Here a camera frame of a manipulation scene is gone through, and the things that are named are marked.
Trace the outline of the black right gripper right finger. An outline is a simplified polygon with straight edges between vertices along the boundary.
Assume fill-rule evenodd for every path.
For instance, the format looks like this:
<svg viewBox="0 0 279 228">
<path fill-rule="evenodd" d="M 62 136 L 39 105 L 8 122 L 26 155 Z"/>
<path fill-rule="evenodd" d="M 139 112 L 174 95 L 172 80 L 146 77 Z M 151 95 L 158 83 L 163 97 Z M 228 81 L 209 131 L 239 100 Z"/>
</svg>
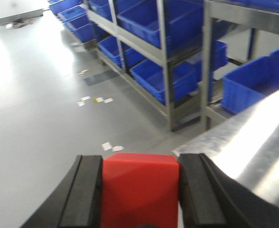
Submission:
<svg viewBox="0 0 279 228">
<path fill-rule="evenodd" d="M 181 154 L 178 162 L 186 228 L 279 228 L 279 208 L 228 177 L 205 154 Z"/>
</svg>

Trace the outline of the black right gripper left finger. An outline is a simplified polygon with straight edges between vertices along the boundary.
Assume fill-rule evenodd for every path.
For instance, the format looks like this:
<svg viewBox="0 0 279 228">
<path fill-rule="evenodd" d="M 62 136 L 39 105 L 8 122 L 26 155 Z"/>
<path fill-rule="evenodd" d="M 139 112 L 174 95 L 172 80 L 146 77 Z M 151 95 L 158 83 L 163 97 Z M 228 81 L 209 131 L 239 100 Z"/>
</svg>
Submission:
<svg viewBox="0 0 279 228">
<path fill-rule="evenodd" d="M 62 181 L 23 228 L 98 228 L 101 225 L 100 155 L 79 155 Z"/>
</svg>

